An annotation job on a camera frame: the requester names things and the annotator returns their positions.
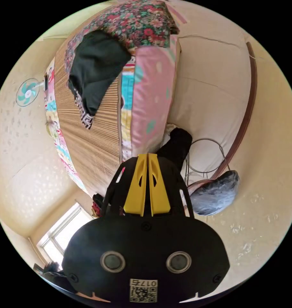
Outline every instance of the wooden trim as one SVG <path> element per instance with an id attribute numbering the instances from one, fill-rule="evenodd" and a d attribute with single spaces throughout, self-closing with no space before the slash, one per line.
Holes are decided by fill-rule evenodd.
<path id="1" fill-rule="evenodd" d="M 236 135 L 236 138 L 229 149 L 229 152 L 226 155 L 226 160 L 224 160 L 219 168 L 216 170 L 216 172 L 212 175 L 210 178 L 211 180 L 216 179 L 221 175 L 221 173 L 225 170 L 227 167 L 227 164 L 230 163 L 231 159 L 233 158 L 234 154 L 236 153 L 240 143 L 242 142 L 242 139 L 245 135 L 246 129 L 249 125 L 254 103 L 255 103 L 255 98 L 256 98 L 256 91 L 257 91 L 257 66 L 256 66 L 256 61 L 255 61 L 255 55 L 251 46 L 250 42 L 247 42 L 246 44 L 249 55 L 250 55 L 250 64 L 251 64 L 251 89 L 250 89 L 250 95 L 249 95 L 249 101 L 248 105 L 246 107 L 245 115 L 243 117 L 242 123 L 240 125 L 238 134 Z"/>

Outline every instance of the label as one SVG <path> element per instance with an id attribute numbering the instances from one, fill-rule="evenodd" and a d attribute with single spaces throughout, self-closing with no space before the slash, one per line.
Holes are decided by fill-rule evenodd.
<path id="1" fill-rule="evenodd" d="M 130 279 L 130 301 L 134 303 L 156 303 L 157 280 Z"/>

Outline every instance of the black pants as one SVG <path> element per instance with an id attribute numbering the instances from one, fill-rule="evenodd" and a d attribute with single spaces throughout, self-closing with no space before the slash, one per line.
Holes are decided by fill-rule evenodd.
<path id="1" fill-rule="evenodd" d="M 185 158 L 187 157 L 192 136 L 181 128 L 175 128 L 170 133 L 170 140 L 157 151 L 158 157 L 165 157 L 172 161 L 179 172 L 181 172 Z"/>

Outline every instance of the ceiling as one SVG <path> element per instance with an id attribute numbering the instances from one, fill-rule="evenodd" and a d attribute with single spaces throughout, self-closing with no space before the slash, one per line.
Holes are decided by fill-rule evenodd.
<path id="1" fill-rule="evenodd" d="M 19 107 L 15 102 L 25 80 L 43 79 L 63 41 L 34 42 L 0 90 L 0 218 L 23 236 L 77 189 L 46 131 L 42 88 L 30 105 Z"/>

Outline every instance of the black cloth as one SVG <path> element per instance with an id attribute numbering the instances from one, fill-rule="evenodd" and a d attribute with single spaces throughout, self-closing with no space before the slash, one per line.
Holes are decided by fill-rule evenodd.
<path id="1" fill-rule="evenodd" d="M 170 133 L 170 140 L 156 154 L 173 162 L 181 172 L 191 144 L 192 136 L 182 128 L 175 128 Z"/>
<path id="2" fill-rule="evenodd" d="M 128 50 L 102 30 L 86 34 L 77 46 L 68 86 L 86 128 L 90 129 L 107 89 L 130 59 Z"/>

